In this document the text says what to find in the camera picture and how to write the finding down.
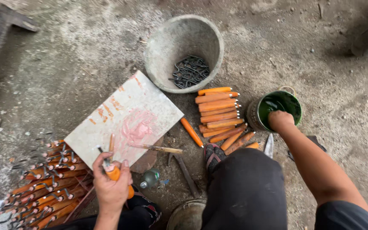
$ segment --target green bottle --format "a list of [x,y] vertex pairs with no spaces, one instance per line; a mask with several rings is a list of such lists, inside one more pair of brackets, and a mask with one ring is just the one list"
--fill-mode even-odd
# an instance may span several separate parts
[[160,177],[160,170],[158,169],[150,169],[146,171],[141,177],[140,188],[150,188],[156,185]]

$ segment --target bent metal wire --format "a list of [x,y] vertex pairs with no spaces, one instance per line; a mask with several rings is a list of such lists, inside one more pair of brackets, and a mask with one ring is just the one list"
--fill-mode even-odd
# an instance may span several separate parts
[[169,78],[169,80],[174,81],[174,85],[180,89],[195,86],[210,74],[205,61],[195,55],[188,55],[174,66],[173,78]]

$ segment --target forearm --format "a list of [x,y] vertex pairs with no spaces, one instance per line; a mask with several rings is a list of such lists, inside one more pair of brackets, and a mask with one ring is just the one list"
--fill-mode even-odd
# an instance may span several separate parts
[[97,216],[94,230],[116,230],[121,211],[118,213],[100,212]]
[[343,200],[364,208],[368,206],[346,173],[295,126],[278,130],[291,151],[296,167],[318,205]]

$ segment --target hand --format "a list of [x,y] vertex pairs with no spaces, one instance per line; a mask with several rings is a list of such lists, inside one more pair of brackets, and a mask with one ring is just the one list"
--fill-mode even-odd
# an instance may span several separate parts
[[120,215],[123,204],[128,197],[128,186],[133,184],[132,175],[127,160],[121,164],[114,161],[112,164],[120,168],[120,177],[118,181],[110,180],[103,169],[103,161],[113,156],[112,152],[103,152],[99,154],[93,163],[93,175],[95,179],[93,184],[99,200],[99,212],[109,215]]
[[292,114],[279,110],[269,113],[268,123],[275,132],[279,132],[284,128],[295,127]]

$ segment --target concrete floor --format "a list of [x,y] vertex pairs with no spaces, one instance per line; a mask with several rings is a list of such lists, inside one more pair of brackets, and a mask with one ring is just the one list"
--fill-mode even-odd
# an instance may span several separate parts
[[[139,39],[169,18],[193,13],[213,21],[225,42],[222,68],[208,87],[232,86],[244,110],[264,93],[293,86],[303,105],[299,128],[317,135],[368,202],[368,58],[349,52],[353,38],[368,27],[368,1],[320,0],[322,19],[318,2],[310,0],[5,2],[41,30],[13,28],[0,55],[0,193],[17,186],[19,173],[10,169],[35,154],[40,132],[64,138],[136,69],[145,72]],[[198,125],[194,94],[166,95]],[[264,143],[266,137],[257,133],[253,140]],[[184,160],[205,196],[202,151],[181,124],[166,134],[164,145],[186,150]],[[313,229],[316,202],[278,135],[274,159],[285,175],[289,229]],[[167,155],[159,153],[156,167],[161,180],[170,182],[144,190],[163,210],[155,229],[165,228],[174,207],[192,199],[178,164],[166,162]],[[139,177],[134,175],[135,183]],[[92,202],[84,215],[95,212]]]

